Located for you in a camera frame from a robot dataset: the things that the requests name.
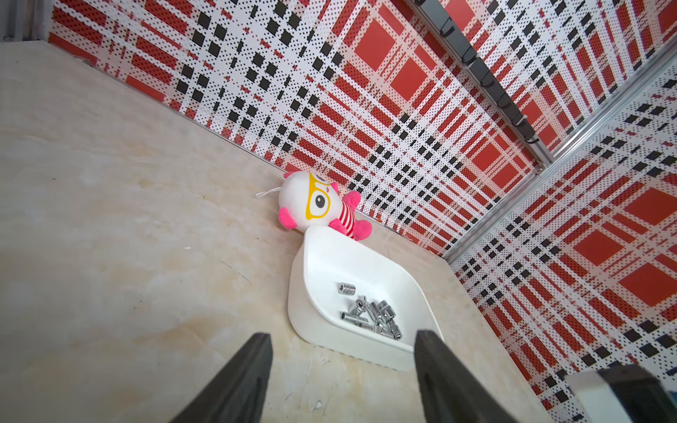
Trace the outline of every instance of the plaid pattern panel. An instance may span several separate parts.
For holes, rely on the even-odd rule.
[[[49,41],[435,254],[533,168],[402,0],[56,0]]]
[[[553,150],[677,32],[676,0],[441,0]]]
[[[639,363],[677,391],[677,65],[454,265],[555,422],[564,376]]]

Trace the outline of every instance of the plush toy eye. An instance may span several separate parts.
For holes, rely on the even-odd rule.
[[[327,193],[315,190],[309,201],[309,212],[313,217],[323,217],[329,211],[329,197]]]

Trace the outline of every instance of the beige marble surface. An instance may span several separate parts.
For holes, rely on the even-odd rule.
[[[256,331],[275,355],[263,421],[424,420],[415,372],[289,324],[303,238],[253,196],[279,170],[42,42],[0,44],[0,97],[4,421],[166,422]],[[384,227],[365,244],[418,280],[499,403],[550,421],[442,259]]]

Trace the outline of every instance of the metal socket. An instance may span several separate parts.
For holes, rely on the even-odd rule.
[[[386,322],[386,320],[385,320],[385,317],[383,317],[383,314],[382,314],[382,313],[380,312],[380,310],[378,309],[378,306],[376,305],[376,303],[375,303],[374,301],[372,301],[371,303],[369,303],[369,305],[371,306],[370,308],[371,308],[372,311],[373,311],[373,315],[372,315],[371,313],[369,313],[369,315],[370,315],[371,318],[374,320],[374,323],[375,323],[377,326],[379,326],[379,325],[380,325],[380,326],[385,326],[385,324],[386,324],[387,322]]]
[[[350,314],[354,314],[356,316],[359,316],[362,313],[364,313],[366,310],[367,310],[367,304],[361,298],[358,298],[353,303],[353,308],[350,309]]]
[[[369,323],[362,323],[359,321],[356,323],[356,326],[359,326],[362,329],[367,329],[369,332],[374,332],[374,326],[371,326]]]
[[[378,310],[381,312],[386,322],[391,321],[395,317],[395,311],[386,300],[383,300],[378,304]]]
[[[395,320],[390,321],[390,332],[394,340],[402,339],[402,332],[399,330],[399,326],[395,324]]]
[[[385,336],[386,338],[395,339],[395,335],[385,328],[378,328],[377,333],[381,336]]]
[[[338,293],[343,295],[355,295],[355,285],[338,284]]]
[[[356,316],[354,314],[342,312],[341,313],[341,320],[349,321],[353,325],[360,325],[360,324],[368,324],[369,321],[365,319],[364,317]]]

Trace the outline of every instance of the plush toy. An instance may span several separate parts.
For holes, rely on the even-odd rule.
[[[351,191],[343,199],[339,185],[326,183],[308,172],[289,172],[280,190],[278,217],[282,226],[305,232],[311,226],[325,225],[357,241],[372,234],[372,224],[355,220],[355,208],[362,196]]]

